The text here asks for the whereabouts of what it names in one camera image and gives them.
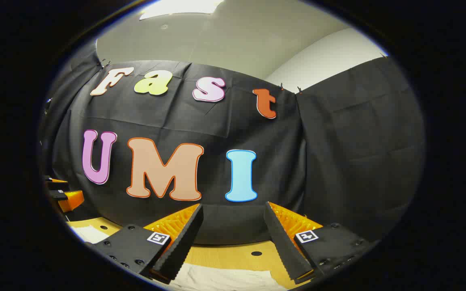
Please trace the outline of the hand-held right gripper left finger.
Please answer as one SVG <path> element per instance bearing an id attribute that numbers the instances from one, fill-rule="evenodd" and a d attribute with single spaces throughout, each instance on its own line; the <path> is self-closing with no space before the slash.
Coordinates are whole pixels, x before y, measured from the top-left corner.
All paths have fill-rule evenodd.
<path id="1" fill-rule="evenodd" d="M 203 221 L 200 203 L 147 226 L 128 224 L 91 250 L 139 276 L 169 284 L 178 275 Z"/>

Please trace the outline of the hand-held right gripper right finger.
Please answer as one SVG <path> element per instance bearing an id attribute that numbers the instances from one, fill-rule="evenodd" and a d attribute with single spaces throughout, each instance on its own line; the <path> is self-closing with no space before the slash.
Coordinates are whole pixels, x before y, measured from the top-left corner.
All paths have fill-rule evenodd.
<path id="1" fill-rule="evenodd" d="M 265 203 L 264 221 L 287 274 L 297 284 L 331 278 L 378 243 L 339 223 L 320 225 L 270 201 Z"/>

